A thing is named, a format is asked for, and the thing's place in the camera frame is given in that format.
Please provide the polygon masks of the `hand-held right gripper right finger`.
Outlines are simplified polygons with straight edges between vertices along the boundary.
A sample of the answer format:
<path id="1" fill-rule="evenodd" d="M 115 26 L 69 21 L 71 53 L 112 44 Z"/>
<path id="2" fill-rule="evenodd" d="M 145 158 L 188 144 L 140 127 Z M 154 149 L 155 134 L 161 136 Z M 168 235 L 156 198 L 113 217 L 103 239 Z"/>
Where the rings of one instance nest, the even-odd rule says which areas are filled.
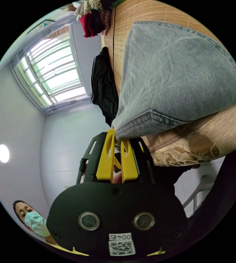
<path id="1" fill-rule="evenodd" d="M 122 182 L 133 181 L 138 178 L 133 148 L 129 140 L 121 141 L 121 170 Z"/>

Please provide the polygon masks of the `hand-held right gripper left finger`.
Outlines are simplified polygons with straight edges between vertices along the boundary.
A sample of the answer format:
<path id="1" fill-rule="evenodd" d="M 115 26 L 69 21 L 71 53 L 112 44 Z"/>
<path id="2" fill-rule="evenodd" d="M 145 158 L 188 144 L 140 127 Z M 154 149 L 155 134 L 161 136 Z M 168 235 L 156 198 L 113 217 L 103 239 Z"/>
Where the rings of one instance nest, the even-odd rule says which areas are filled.
<path id="1" fill-rule="evenodd" d="M 115 130 L 107 131 L 106 138 L 103 144 L 102 153 L 99 160 L 96 178 L 98 180 L 113 181 L 114 169 L 114 151 L 115 151 Z"/>

